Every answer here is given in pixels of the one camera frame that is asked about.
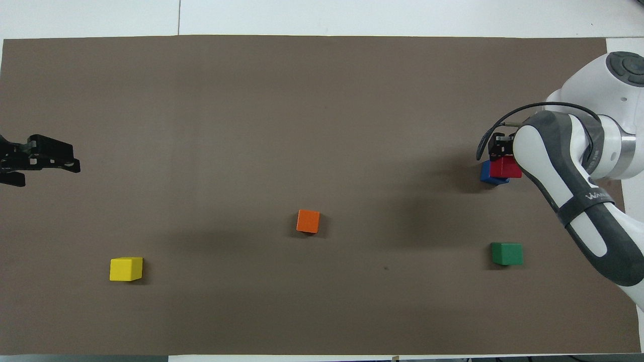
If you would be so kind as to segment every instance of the velcro strap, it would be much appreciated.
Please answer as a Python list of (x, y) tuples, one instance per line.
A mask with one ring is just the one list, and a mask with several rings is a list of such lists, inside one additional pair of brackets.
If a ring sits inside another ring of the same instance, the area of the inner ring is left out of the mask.
[(614, 204), (615, 200), (608, 195), (606, 190), (601, 187), (594, 187), (584, 191), (583, 193), (574, 195), (570, 200), (566, 201), (566, 203), (559, 208), (557, 217), (559, 217), (563, 226), (566, 226), (590, 206), (603, 204), (604, 202), (612, 202)]

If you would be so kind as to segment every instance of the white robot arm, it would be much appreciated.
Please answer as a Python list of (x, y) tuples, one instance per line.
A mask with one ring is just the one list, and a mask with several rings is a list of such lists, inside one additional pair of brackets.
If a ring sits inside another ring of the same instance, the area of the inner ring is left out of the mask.
[[(517, 164), (593, 267), (644, 310), (644, 224), (593, 182), (644, 170), (644, 58), (602, 55), (535, 105), (545, 110), (514, 136)], [(481, 152), (479, 145), (477, 158)]]

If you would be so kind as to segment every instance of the green cube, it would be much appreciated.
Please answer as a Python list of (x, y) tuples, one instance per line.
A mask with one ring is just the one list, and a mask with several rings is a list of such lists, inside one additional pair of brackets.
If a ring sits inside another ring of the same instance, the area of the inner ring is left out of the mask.
[(492, 243), (492, 261), (500, 265), (522, 265), (523, 248), (519, 243)]

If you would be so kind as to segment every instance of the colored block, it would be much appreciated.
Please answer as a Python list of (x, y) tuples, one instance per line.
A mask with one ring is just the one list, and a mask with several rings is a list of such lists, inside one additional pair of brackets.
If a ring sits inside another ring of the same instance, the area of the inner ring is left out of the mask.
[(295, 229), (304, 233), (315, 234), (319, 224), (320, 213), (318, 211), (300, 210), (298, 212), (298, 225)]
[(143, 275), (143, 258), (115, 258), (109, 261), (109, 280), (133, 281)]
[(497, 178), (521, 178), (523, 172), (514, 156), (503, 156), (490, 162), (489, 175)]
[(492, 243), (492, 261), (500, 265), (522, 265), (523, 247), (519, 243)]
[(489, 160), (481, 164), (481, 181), (487, 182), (493, 185), (502, 185), (510, 182), (507, 178), (497, 178), (489, 175), (490, 162)]

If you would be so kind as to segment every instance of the brown table surface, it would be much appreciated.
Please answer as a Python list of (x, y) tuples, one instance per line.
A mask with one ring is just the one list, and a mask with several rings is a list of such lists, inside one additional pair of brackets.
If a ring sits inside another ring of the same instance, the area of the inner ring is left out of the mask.
[[(474, 159), (499, 116), (604, 52), (603, 39), (5, 41), (1, 133), (69, 142), (82, 172), (1, 187), (0, 354), (639, 351), (634, 304), (537, 188), (488, 187)], [(322, 212), (320, 233), (294, 230), (298, 209)], [(525, 264), (495, 266), (491, 242), (522, 243)], [(145, 258), (142, 280), (108, 280), (120, 256)]]

